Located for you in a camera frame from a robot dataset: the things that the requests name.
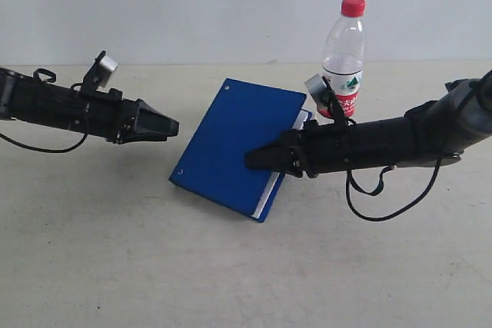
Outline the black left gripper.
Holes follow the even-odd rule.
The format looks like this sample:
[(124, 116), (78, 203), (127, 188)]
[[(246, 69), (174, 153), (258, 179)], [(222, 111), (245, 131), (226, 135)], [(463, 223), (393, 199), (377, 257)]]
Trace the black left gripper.
[(125, 99), (122, 92), (72, 88), (68, 99), (68, 130), (103, 137), (113, 144), (166, 141), (179, 133), (179, 122), (156, 111), (145, 101)]

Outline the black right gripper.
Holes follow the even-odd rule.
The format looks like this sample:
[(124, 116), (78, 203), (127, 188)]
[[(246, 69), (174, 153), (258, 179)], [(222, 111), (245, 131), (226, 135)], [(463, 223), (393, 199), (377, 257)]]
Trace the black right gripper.
[(307, 121), (301, 129), (283, 132), (280, 145), (268, 144), (247, 152), (244, 165), (309, 178), (350, 170), (354, 167), (354, 128), (346, 119), (330, 124)]

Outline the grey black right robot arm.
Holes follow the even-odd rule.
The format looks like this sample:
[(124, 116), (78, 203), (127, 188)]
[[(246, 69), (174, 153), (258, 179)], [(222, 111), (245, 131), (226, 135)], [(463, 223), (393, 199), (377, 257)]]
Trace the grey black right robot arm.
[(491, 136), (491, 74), (446, 84), (447, 93), (396, 118), (355, 123), (344, 116), (326, 78), (311, 79), (309, 92), (333, 114), (328, 124), (306, 121), (248, 151), (244, 164), (294, 177), (315, 178), (374, 167), (430, 167), (460, 160), (470, 146)]

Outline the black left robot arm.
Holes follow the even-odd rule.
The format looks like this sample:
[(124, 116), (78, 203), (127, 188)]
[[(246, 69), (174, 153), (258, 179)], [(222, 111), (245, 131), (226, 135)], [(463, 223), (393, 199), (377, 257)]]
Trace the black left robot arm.
[(176, 137), (179, 122), (141, 99), (129, 100), (111, 88), (87, 81), (67, 88), (39, 68), (32, 76), (1, 69), (1, 118), (102, 137), (113, 144), (161, 142)]

